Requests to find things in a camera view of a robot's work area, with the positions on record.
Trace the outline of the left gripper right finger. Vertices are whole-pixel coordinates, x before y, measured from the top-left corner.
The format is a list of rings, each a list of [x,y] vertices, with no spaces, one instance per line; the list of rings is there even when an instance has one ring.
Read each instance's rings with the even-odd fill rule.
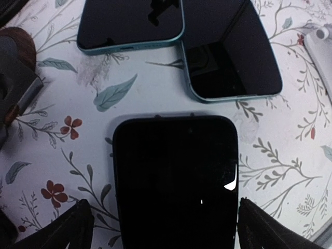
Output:
[[[248,198],[241,198],[238,215],[240,248],[321,248],[283,226]]]

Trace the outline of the black folding stand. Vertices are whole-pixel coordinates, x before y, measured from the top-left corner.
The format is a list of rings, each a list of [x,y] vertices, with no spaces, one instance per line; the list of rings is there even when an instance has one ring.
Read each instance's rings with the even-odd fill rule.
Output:
[[[19,27],[1,29],[1,146],[15,118],[25,112],[44,86],[35,71],[32,37]]]

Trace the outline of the black phone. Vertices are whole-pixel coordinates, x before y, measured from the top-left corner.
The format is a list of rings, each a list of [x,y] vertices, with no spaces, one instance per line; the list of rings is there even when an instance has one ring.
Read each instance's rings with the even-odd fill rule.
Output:
[[[76,44],[93,56],[173,46],[185,30],[182,1],[86,1]]]
[[[140,118],[113,135],[124,248],[234,248],[238,136],[222,116]]]
[[[186,81],[201,102],[279,94],[282,77],[251,1],[184,1]]]

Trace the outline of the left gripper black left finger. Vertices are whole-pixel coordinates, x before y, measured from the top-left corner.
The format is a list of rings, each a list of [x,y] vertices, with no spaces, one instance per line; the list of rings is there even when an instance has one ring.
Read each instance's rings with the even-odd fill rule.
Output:
[[[93,237],[94,216],[86,199],[76,202],[48,226],[15,243],[13,248],[86,248]]]

